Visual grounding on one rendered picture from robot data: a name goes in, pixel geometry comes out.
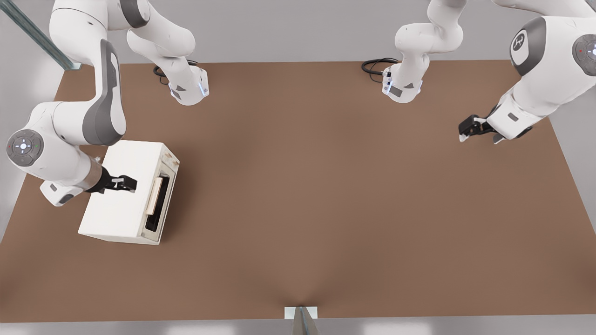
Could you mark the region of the white oven door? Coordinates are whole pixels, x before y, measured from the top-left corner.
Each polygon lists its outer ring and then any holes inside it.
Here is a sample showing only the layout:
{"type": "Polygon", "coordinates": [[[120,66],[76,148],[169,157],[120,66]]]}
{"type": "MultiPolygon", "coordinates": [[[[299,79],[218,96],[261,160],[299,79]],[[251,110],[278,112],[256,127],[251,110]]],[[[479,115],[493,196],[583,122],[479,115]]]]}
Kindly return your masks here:
{"type": "Polygon", "coordinates": [[[151,179],[149,188],[150,194],[154,179],[160,176],[163,178],[155,213],[153,215],[146,215],[146,204],[141,216],[140,238],[142,244],[158,245],[160,243],[178,168],[179,160],[169,150],[165,150],[158,159],[156,173],[151,179]]]}

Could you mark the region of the white oven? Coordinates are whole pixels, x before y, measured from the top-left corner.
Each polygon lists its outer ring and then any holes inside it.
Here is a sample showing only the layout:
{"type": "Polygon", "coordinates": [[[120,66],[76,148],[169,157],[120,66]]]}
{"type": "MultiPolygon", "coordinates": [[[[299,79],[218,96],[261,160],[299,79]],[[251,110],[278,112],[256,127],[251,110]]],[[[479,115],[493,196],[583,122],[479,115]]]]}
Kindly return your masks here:
{"type": "Polygon", "coordinates": [[[142,244],[140,222],[149,198],[158,159],[169,150],[163,143],[121,140],[110,146],[103,166],[112,176],[137,180],[134,193],[107,189],[89,198],[78,233],[104,241],[142,244]]]}

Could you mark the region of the silver frame post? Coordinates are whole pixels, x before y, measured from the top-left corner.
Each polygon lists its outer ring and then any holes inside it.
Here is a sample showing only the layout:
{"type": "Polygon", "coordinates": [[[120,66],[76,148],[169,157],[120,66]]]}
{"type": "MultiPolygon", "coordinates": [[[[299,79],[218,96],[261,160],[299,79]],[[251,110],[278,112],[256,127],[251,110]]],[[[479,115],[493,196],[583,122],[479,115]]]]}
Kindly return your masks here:
{"type": "Polygon", "coordinates": [[[318,307],[285,307],[284,318],[292,319],[291,335],[321,335],[314,321],[318,307]]]}
{"type": "Polygon", "coordinates": [[[0,0],[0,10],[61,66],[63,70],[76,71],[81,69],[81,63],[70,60],[12,0],[0,0]]]}

